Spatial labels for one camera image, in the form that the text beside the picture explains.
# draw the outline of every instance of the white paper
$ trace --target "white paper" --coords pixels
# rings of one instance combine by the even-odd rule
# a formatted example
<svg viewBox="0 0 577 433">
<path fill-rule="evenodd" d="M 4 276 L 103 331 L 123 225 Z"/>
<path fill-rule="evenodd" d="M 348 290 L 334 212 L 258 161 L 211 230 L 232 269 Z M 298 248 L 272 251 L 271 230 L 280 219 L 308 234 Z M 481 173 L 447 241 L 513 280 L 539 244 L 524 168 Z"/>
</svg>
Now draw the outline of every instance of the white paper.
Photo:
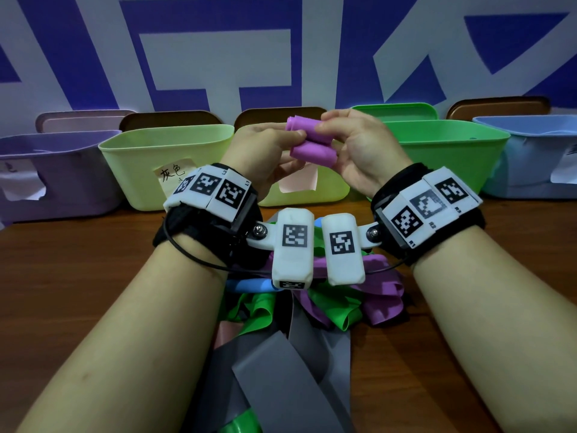
<svg viewBox="0 0 577 433">
<path fill-rule="evenodd" d="M 570 146 L 551 173 L 553 183 L 577 183 L 577 144 Z"/>
<path fill-rule="evenodd" d="M 307 163 L 303 169 L 283 178 L 279 181 L 281 193 L 293 193 L 304 190 L 316 190 L 319 178 L 319 167 L 316 164 Z"/>
<path fill-rule="evenodd" d="M 46 185 L 29 159 L 0 161 L 0 187 L 9 201 L 39 200 L 46 195 Z"/>
<path fill-rule="evenodd" d="M 166 197 L 170 196 L 187 174 L 196 169 L 190 158 L 179 159 L 157 168 L 154 173 Z"/>
</svg>

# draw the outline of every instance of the metal screw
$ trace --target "metal screw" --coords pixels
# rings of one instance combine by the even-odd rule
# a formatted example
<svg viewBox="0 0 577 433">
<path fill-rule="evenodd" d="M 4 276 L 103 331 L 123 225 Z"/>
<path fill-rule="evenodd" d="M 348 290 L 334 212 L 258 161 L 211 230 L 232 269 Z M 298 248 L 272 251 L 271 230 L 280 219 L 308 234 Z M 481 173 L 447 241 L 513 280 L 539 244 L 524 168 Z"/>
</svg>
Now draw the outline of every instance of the metal screw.
<svg viewBox="0 0 577 433">
<path fill-rule="evenodd" d="M 367 229 L 366 238 L 368 238 L 372 243 L 379 242 L 381 240 L 381 232 L 379 227 L 373 226 L 372 228 Z"/>
<path fill-rule="evenodd" d="M 267 234 L 268 234 L 267 228 L 260 223 L 257 223 L 252 231 L 253 237 L 256 238 L 257 240 L 264 239 L 267 236 Z"/>
</svg>

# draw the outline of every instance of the hand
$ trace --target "hand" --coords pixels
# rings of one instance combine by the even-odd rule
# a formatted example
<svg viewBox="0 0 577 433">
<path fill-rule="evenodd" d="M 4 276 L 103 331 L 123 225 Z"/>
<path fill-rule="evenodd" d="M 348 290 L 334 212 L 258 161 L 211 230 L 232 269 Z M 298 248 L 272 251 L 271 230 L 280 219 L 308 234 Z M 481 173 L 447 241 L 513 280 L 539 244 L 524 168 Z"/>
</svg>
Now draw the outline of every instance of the hand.
<svg viewBox="0 0 577 433">
<path fill-rule="evenodd" d="M 304 130 L 285 130 L 286 123 L 262 123 L 244 126 L 237 131 L 220 160 L 252 182 L 258 200 L 264 199 L 270 186 L 305 166 L 292 159 L 291 147 L 305 141 Z"/>
<path fill-rule="evenodd" d="M 314 130 L 344 143 L 333 170 L 365 196 L 373 197 L 389 179 L 413 164 L 392 132 L 373 116 L 356 109 L 335 109 L 321 119 Z"/>
</svg>

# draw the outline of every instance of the purple basket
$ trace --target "purple basket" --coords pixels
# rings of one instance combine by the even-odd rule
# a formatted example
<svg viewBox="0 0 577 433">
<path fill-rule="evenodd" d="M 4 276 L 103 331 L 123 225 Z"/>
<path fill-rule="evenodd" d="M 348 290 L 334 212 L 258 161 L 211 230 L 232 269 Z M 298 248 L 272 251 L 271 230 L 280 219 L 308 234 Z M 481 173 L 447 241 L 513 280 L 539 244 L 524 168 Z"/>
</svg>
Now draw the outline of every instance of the purple basket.
<svg viewBox="0 0 577 433">
<path fill-rule="evenodd" d="M 29 159 L 46 185 L 40 200 L 9 201 L 0 189 L 6 222 L 95 216 L 124 199 L 98 144 L 119 130 L 41 133 L 0 138 L 0 161 Z"/>
</svg>

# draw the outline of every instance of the wooden table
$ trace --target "wooden table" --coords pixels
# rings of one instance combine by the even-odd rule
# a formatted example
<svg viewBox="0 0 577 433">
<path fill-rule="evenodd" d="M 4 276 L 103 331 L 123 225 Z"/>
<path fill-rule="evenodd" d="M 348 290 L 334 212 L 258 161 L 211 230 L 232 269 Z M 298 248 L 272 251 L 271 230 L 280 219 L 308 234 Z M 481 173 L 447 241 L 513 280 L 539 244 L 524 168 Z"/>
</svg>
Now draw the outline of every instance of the wooden table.
<svg viewBox="0 0 577 433">
<path fill-rule="evenodd" d="M 316 217 L 369 203 L 307 207 Z M 276 210 L 263 209 L 264 218 Z M 577 202 L 487 200 L 487 232 L 577 302 Z M 0 232 L 0 432 L 14 431 L 48 380 L 151 253 L 162 212 L 12 225 Z M 499 431 L 473 391 L 410 272 L 409 320 L 353 329 L 351 405 L 359 432 Z"/>
</svg>

